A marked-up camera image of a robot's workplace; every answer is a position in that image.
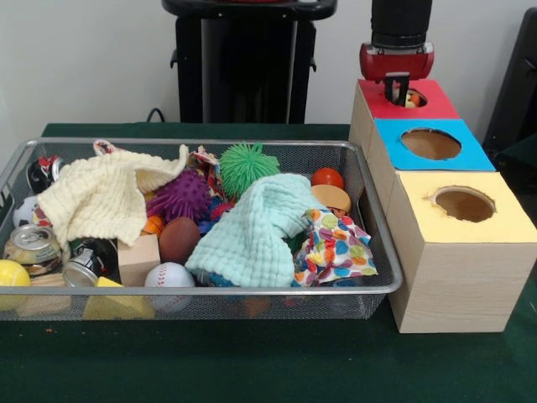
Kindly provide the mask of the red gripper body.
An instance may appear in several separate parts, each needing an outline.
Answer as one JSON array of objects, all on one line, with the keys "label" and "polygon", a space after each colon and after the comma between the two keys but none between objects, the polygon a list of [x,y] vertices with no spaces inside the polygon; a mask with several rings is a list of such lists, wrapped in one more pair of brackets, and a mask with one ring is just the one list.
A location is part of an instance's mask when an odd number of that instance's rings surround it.
[{"label": "red gripper body", "polygon": [[429,76],[435,58],[434,46],[424,42],[417,48],[389,49],[363,43],[359,52],[362,76],[368,81],[383,81],[387,76],[407,75],[411,81]]}]

